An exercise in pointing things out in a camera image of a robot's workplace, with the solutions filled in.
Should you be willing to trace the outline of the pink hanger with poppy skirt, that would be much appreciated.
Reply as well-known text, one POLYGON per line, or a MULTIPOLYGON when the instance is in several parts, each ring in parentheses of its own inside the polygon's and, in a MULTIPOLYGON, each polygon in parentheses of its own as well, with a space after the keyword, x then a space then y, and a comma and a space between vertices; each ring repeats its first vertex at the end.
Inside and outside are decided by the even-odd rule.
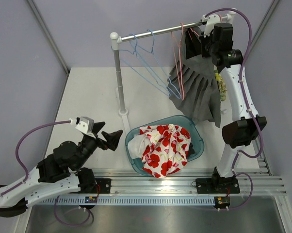
POLYGON ((182 37, 184 34, 184 26, 183 26, 183 23, 181 23, 180 25, 181 25, 180 40, 177 40, 173 32, 171 32, 171 37, 175 43, 175 45, 173 45, 173 55, 174 55, 175 67, 177 71, 177 80, 178 80, 178 86, 179 86, 179 92, 180 92, 180 99, 184 100, 185 94, 184 94, 184 87, 183 87, 182 60, 181 60, 181 42, 182 42, 182 37), (178 48, 178 61, 176 57, 175 48, 178 48))

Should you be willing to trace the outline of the teal plastic basin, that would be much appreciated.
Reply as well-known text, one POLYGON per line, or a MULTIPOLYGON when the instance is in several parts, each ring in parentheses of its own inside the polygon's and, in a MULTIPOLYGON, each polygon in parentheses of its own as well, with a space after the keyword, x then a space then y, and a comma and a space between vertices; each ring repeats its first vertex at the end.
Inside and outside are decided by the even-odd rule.
MULTIPOLYGON (((199 132, 197 131, 194 122, 188 117, 183 116, 183 115, 170 116, 170 117, 163 118, 151 123, 147 123, 146 125, 142 125, 142 127, 151 126, 151 125, 167 125, 167 124, 174 124, 174 125, 181 126, 189 132, 190 137, 192 139, 191 143, 194 146, 195 154, 189 157, 187 161, 190 162, 192 160, 199 158, 204 151, 204 141, 202 137, 200 136, 199 132)), ((131 159, 129 155, 129 151, 128 151, 128 143, 134 138, 135 135, 139 134, 139 129, 140 129, 140 126, 130 130, 127 133, 126 139, 125 139, 126 153, 127 153, 128 160, 132 168, 134 169, 134 171, 144 176, 150 176, 149 173, 143 170, 143 163, 141 159, 140 158, 131 159)))

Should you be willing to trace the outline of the red poppy print skirt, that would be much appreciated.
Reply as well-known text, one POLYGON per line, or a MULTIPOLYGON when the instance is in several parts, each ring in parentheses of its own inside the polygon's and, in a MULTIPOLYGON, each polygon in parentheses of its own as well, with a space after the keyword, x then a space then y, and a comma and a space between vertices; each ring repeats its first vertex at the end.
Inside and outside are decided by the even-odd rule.
POLYGON ((165 178, 188 163, 190 133, 174 124, 140 127, 148 142, 141 157, 143 171, 155 178, 165 178))

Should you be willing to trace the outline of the blue wire hanger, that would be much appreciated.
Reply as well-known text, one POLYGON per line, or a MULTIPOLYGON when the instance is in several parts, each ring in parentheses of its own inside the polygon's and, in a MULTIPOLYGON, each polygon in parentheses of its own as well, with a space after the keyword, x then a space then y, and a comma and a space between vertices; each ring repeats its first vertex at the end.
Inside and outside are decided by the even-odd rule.
MULTIPOLYGON (((132 41, 130 41, 129 42, 129 44, 130 44, 130 46, 132 47, 132 49, 133 50, 120 50, 120 51, 123 51, 123 52, 128 52, 128 53, 130 53, 131 55, 133 55, 139 62, 140 62, 140 60, 135 56, 135 54, 134 54, 134 46, 135 46, 135 43, 136 43, 136 40, 135 40, 135 38, 134 38, 134 36, 136 35, 136 34, 133 34, 133 33, 131 33, 130 34, 131 36, 133 36, 133 40, 132 41)), ((128 62, 126 62, 125 60, 123 60, 123 59, 120 59, 121 61, 123 61, 126 65, 128 65, 131 69, 133 69, 140 77, 142 77, 145 81, 147 81, 149 84, 154 84, 154 85, 156 85, 156 82, 152 82, 152 81, 150 81, 149 79, 147 79, 144 75, 142 75, 140 72, 138 72, 135 68, 133 68, 128 62)))
POLYGON ((153 77, 154 81, 156 82, 156 85, 152 84, 154 87, 156 87, 158 90, 160 90, 162 93, 167 95, 168 97, 174 96, 177 99, 180 100, 180 92, 179 92, 179 86, 176 87, 173 83, 173 81, 170 78, 170 75, 168 75, 159 60, 157 59, 154 47, 155 47, 155 35, 154 32, 151 29, 147 29, 147 32, 151 34, 152 37, 152 44, 150 49, 146 49, 142 47, 141 45, 138 45, 137 36, 135 35, 134 38, 136 40, 135 46, 134 46, 134 54, 135 56, 140 60, 140 62, 143 64, 144 68, 149 72, 149 74, 153 77), (163 81, 163 79, 154 71, 154 69, 147 63, 147 61, 143 58, 143 56, 140 54, 138 49, 141 49, 145 51, 146 53, 150 54, 153 59, 156 61, 159 68, 162 70, 164 75, 167 78, 167 81, 163 81))

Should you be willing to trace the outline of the dark grey dotted skirt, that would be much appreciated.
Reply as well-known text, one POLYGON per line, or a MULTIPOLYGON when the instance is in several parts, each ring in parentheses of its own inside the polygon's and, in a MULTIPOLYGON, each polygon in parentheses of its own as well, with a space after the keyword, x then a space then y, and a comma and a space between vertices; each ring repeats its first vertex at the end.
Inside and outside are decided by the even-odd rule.
POLYGON ((195 154, 194 146, 192 143, 190 143, 188 153, 186 154, 186 158, 189 158, 195 154))

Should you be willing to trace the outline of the pink hanger with grey skirt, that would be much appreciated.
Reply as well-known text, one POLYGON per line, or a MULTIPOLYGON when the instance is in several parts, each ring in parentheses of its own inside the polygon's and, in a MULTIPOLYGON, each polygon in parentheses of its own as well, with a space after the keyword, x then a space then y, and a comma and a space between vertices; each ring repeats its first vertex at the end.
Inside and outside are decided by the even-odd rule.
POLYGON ((200 27, 191 27, 187 30, 187 34, 189 37, 190 42, 200 41, 199 37, 201 36, 201 29, 200 27))

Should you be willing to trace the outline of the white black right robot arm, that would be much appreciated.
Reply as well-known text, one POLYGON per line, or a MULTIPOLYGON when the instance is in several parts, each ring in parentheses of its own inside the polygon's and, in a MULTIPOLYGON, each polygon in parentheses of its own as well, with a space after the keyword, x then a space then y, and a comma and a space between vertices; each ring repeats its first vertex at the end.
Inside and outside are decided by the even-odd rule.
POLYGON ((245 78, 244 58, 240 50, 233 49, 233 27, 230 23, 216 23, 211 34, 201 40, 205 54, 212 58, 223 78, 232 109, 232 122, 222 128, 225 142, 222 157, 210 178, 197 178, 198 194, 239 194, 240 188, 235 168, 240 154, 256 138, 267 124, 266 117, 259 116, 245 78))

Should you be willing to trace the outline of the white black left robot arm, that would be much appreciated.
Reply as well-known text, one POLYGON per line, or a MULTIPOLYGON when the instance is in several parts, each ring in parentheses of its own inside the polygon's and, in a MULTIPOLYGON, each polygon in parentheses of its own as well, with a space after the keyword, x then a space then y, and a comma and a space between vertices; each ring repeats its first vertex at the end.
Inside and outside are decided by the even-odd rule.
POLYGON ((81 141, 62 142, 32 170, 21 162, 19 148, 27 136, 45 126, 30 130, 19 140, 15 155, 25 175, 9 185, 0 185, 0 217, 21 215, 41 201, 63 194, 99 194, 100 186, 94 173, 84 164, 96 149, 115 151, 123 130, 104 132, 104 121, 94 122, 85 116, 52 123, 53 126, 61 124, 74 126, 82 134, 81 141))

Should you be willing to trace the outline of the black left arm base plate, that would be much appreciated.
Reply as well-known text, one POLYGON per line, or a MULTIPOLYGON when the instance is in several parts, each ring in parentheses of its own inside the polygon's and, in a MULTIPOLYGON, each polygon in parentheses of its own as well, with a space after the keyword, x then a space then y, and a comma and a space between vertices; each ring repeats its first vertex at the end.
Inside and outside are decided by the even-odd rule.
POLYGON ((109 178, 96 178, 96 186, 88 189, 86 193, 89 194, 97 194, 99 191, 99 194, 109 194, 111 191, 111 184, 112 180, 109 178))

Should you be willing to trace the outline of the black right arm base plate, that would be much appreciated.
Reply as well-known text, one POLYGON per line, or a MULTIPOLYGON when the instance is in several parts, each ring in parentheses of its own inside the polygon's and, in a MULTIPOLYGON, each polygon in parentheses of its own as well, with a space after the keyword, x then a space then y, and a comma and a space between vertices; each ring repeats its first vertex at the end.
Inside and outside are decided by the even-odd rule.
POLYGON ((193 181, 193 187, 198 194, 239 194, 238 180, 233 177, 230 181, 215 183, 212 178, 197 178, 193 181))

